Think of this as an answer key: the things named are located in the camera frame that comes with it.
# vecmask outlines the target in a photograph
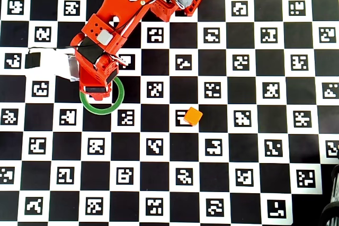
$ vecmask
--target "black square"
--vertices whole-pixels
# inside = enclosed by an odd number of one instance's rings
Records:
[[[58,0],[31,0],[31,21],[57,21]]]
[[[49,190],[50,172],[50,161],[23,161],[20,190]]]
[[[108,191],[110,189],[110,162],[82,161],[80,189]]]
[[[227,77],[228,104],[255,104],[255,77]]]
[[[49,221],[78,221],[79,192],[51,192]]]
[[[53,133],[53,160],[80,160],[81,132]]]
[[[198,60],[199,76],[226,75],[226,50],[199,50]]]
[[[288,140],[291,163],[320,164],[318,135],[290,134]]]
[[[229,134],[228,142],[229,161],[259,162],[257,134]]]
[[[198,103],[198,78],[173,77],[169,79],[170,103]]]
[[[316,76],[339,76],[339,50],[315,50]]]
[[[19,109],[1,109],[0,125],[17,125]]]
[[[284,22],[284,39],[286,49],[313,48],[311,22]]]
[[[312,0],[313,21],[338,21],[338,0]]]
[[[25,102],[26,77],[16,75],[0,76],[0,102]]]
[[[0,192],[0,221],[17,221],[19,192]]]
[[[168,162],[141,162],[140,190],[168,191],[170,188],[169,167]]]
[[[193,185],[193,168],[175,168],[175,185]]]
[[[22,132],[0,132],[0,160],[21,160]]]
[[[95,107],[105,109],[110,107],[107,104],[98,104]],[[111,114],[95,115],[87,110],[84,110],[83,116],[83,131],[93,132],[110,132],[111,131]]]
[[[58,22],[58,47],[70,45],[73,37],[84,27],[84,22]]]
[[[254,49],[254,23],[226,23],[228,49]]]
[[[199,222],[199,193],[170,193],[171,222]]]
[[[287,104],[316,104],[316,85],[312,77],[286,78]]]
[[[228,164],[219,162],[200,163],[201,192],[229,192]]]
[[[199,105],[203,116],[199,122],[199,132],[227,132],[226,105]]]
[[[283,50],[256,50],[257,76],[284,76],[285,63]]]
[[[285,105],[258,105],[258,131],[262,133],[287,133]]]
[[[260,164],[262,193],[291,193],[289,164]]]
[[[282,0],[254,0],[254,21],[282,21]]]
[[[169,50],[141,50],[141,75],[169,75]]]
[[[197,133],[171,133],[171,161],[199,161],[199,137]]]
[[[5,53],[5,69],[21,69],[21,53]]]
[[[319,133],[339,133],[338,116],[338,106],[318,106]]]
[[[138,161],[140,133],[112,133],[112,160]]]
[[[111,192],[110,222],[138,221],[139,192]]]
[[[230,206],[232,223],[261,224],[260,193],[231,193]]]
[[[142,104],[141,105],[141,131],[142,132],[168,132],[170,108],[168,104]]]
[[[125,97],[123,99],[123,103],[140,103],[140,86],[136,86],[136,84],[140,84],[140,76],[119,76],[119,78],[125,90]],[[119,92],[118,87],[116,83],[113,82],[112,83],[113,102],[117,100],[118,92]]]
[[[198,47],[196,23],[170,23],[170,48],[195,49]]]
[[[198,22],[224,22],[225,19],[225,0],[202,0],[199,4]]]
[[[0,47],[27,47],[28,27],[28,21],[2,21]]]
[[[24,15],[25,0],[8,0],[7,15]]]

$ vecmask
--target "green circular marker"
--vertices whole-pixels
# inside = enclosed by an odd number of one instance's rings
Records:
[[[115,111],[122,103],[124,97],[125,97],[125,90],[123,88],[123,84],[121,82],[121,80],[116,77],[114,79],[114,82],[116,83],[116,85],[118,86],[118,90],[119,90],[119,95],[118,95],[118,99],[117,101],[111,106],[108,107],[106,109],[98,109],[96,107],[93,107],[86,98],[86,95],[80,91],[80,101],[83,103],[85,109],[87,109],[89,112],[96,114],[96,115],[108,115],[111,114],[113,111]]]

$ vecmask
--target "checkerboard mat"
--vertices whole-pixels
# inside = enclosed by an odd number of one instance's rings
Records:
[[[315,225],[338,163],[338,0],[148,12],[106,116],[77,82],[25,69],[28,47],[68,46],[103,0],[0,1],[0,225]]]

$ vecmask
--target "orange cube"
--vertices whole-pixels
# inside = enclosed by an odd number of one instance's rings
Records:
[[[187,111],[184,120],[192,125],[195,126],[199,123],[200,119],[202,117],[202,113],[195,108],[190,107],[190,109]]]

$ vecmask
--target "black and white checkerboard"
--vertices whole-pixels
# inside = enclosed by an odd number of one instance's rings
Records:
[[[0,225],[316,225],[339,149],[338,0],[150,12],[119,51],[124,103],[96,116],[24,55],[69,45],[102,1],[1,0]]]

